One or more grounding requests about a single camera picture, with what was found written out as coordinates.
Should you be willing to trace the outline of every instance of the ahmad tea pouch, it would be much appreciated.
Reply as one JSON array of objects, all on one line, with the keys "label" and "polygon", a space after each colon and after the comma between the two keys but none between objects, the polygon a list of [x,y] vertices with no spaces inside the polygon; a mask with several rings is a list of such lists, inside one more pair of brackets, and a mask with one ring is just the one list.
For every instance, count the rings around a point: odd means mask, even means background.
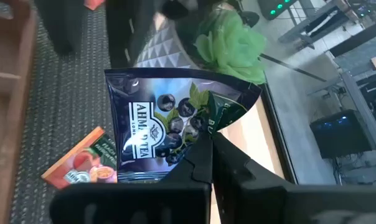
[{"label": "ahmad tea pouch", "polygon": [[162,179],[200,134],[239,119],[261,93],[252,83],[203,70],[127,68],[106,70],[105,75],[118,182]]}]

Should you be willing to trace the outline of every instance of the gray carpet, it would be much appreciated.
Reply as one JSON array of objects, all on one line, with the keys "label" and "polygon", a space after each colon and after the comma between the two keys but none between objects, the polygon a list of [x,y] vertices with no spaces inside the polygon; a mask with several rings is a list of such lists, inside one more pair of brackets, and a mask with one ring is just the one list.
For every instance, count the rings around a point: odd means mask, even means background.
[{"label": "gray carpet", "polygon": [[103,74],[110,68],[105,8],[87,11],[81,51],[64,58],[39,22],[10,223],[51,223],[57,189],[40,175],[96,126],[113,135]]}]

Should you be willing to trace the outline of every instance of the blueberry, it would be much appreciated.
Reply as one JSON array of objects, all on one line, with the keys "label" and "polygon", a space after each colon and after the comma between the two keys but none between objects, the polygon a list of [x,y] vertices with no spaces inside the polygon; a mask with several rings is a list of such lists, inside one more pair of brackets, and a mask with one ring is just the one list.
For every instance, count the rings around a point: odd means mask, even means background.
[{"label": "blueberry", "polygon": [[188,118],[190,116],[192,116],[195,112],[195,108],[194,106],[192,106],[189,102],[188,102],[189,98],[184,98],[180,101],[180,103],[178,103],[178,113],[180,114],[180,116],[182,116],[183,118]]},{"label": "blueberry", "polygon": [[166,162],[170,164],[176,164],[178,163],[178,157],[177,154],[170,154],[166,157]]},{"label": "blueberry", "polygon": [[163,143],[158,147],[165,147],[168,149],[177,149],[182,145],[182,138],[179,134],[169,133],[163,140]]},{"label": "blueberry", "polygon": [[170,149],[168,149],[168,148],[161,148],[161,147],[159,148],[159,147],[157,147],[155,149],[155,155],[156,155],[156,157],[163,158],[163,157],[167,157],[169,154],[170,154]]},{"label": "blueberry", "polygon": [[206,121],[205,118],[201,116],[194,116],[189,120],[189,124],[199,131],[205,131],[206,130]]},{"label": "blueberry", "polygon": [[170,120],[169,122],[170,132],[179,134],[183,128],[184,128],[184,122],[182,121],[180,117],[176,117]]},{"label": "blueberry", "polygon": [[161,111],[170,111],[176,104],[176,99],[171,94],[164,94],[157,99],[157,107]]},{"label": "blueberry", "polygon": [[192,137],[196,138],[199,135],[199,131],[195,129],[192,125],[187,125],[184,129],[186,135],[191,135]]},{"label": "blueberry", "polygon": [[183,153],[170,153],[170,155],[166,157],[166,162],[169,165],[177,164],[181,161],[183,156]]}]

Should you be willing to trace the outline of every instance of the tea package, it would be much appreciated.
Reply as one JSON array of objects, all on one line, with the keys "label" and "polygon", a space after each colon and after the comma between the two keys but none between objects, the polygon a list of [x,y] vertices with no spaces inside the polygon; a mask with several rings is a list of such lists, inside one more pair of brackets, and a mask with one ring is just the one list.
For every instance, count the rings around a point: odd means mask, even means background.
[{"label": "tea package", "polygon": [[96,127],[41,177],[62,189],[70,184],[116,183],[115,142]]},{"label": "tea package", "polygon": [[182,68],[105,71],[115,131],[118,182],[155,182],[200,134],[243,116],[261,89],[229,75]]}]

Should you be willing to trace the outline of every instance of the artificial rose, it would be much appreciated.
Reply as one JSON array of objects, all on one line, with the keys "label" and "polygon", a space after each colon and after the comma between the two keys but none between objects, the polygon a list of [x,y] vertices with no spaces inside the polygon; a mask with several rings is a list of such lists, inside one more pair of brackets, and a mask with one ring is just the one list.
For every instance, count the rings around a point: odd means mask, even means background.
[{"label": "artificial rose", "polygon": [[265,82],[258,60],[265,47],[262,35],[243,24],[236,11],[217,12],[209,35],[201,34],[195,42],[199,55],[217,72],[254,84]]}]

